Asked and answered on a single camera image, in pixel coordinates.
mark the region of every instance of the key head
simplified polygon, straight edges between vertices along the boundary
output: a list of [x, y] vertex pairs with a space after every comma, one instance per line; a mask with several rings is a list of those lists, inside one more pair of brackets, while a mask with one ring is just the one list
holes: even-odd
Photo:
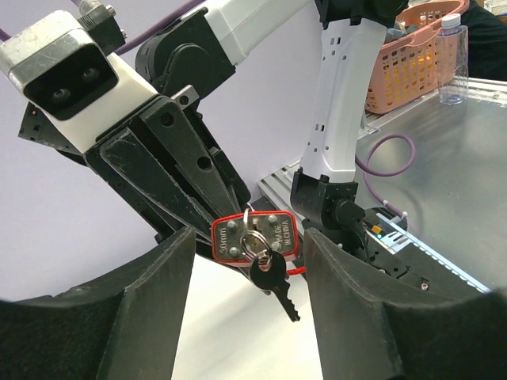
[[287, 265], [284, 257], [276, 251], [271, 256], [271, 266], [267, 272], [259, 267], [259, 259], [255, 258], [250, 266], [250, 279], [252, 283], [263, 291], [276, 291], [285, 281]]
[[[286, 261], [299, 257], [299, 238], [295, 216], [289, 211], [251, 211], [249, 228], [260, 232]], [[246, 232], [243, 214], [217, 219], [212, 225], [213, 258], [223, 264], [248, 268], [251, 261], [242, 254], [241, 236]], [[251, 248], [259, 253], [265, 247], [251, 239]]]

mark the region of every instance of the key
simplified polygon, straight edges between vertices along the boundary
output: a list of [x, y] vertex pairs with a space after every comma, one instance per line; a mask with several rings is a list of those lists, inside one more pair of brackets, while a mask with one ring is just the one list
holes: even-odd
[[[248, 211], [244, 214], [217, 219], [212, 225], [213, 258], [223, 264], [248, 268], [252, 258], [245, 256], [241, 239], [248, 230], [265, 237], [271, 249], [286, 261], [299, 257], [299, 237], [295, 216], [289, 211]], [[248, 237], [253, 256], [265, 249], [258, 239]]]
[[[265, 260], [266, 256], [269, 257], [267, 270], [262, 270], [259, 261]], [[262, 289], [263, 291], [271, 291], [275, 294], [284, 307], [285, 312], [291, 318], [291, 321], [297, 322], [301, 318], [295, 309], [294, 303], [288, 297], [288, 288], [291, 286], [285, 280], [285, 273], [287, 272], [287, 265], [285, 264], [284, 257], [277, 251], [261, 252], [252, 261], [250, 267], [250, 280], [252, 283]]]

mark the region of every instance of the camera lens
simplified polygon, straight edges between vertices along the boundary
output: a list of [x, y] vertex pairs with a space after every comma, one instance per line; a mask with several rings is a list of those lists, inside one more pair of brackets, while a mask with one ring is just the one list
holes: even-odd
[[95, 82], [100, 74], [100, 71], [94, 68], [86, 69], [82, 73], [82, 81], [85, 83], [92, 83]]
[[66, 101], [69, 97], [71, 97], [71, 92], [68, 89], [57, 89], [51, 95], [51, 101], [59, 105]]

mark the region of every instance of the gray tabletop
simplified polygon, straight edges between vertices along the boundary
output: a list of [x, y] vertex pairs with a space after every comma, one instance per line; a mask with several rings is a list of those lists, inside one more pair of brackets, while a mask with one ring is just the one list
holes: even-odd
[[[412, 234], [492, 288], [507, 286], [505, 116], [504, 104], [481, 97], [466, 107], [446, 107], [433, 97], [358, 142], [364, 158], [385, 135], [404, 133], [415, 141], [414, 164], [397, 177], [372, 178], [375, 190], [409, 212]], [[392, 140], [378, 149], [371, 167], [388, 171], [408, 157], [408, 146]], [[378, 204], [359, 173], [358, 204]]]

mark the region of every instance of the person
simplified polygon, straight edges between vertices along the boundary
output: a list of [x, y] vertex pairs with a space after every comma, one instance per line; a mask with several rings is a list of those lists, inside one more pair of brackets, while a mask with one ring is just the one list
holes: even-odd
[[470, 78], [507, 82], [507, 25], [475, 0], [461, 17], [468, 27]]

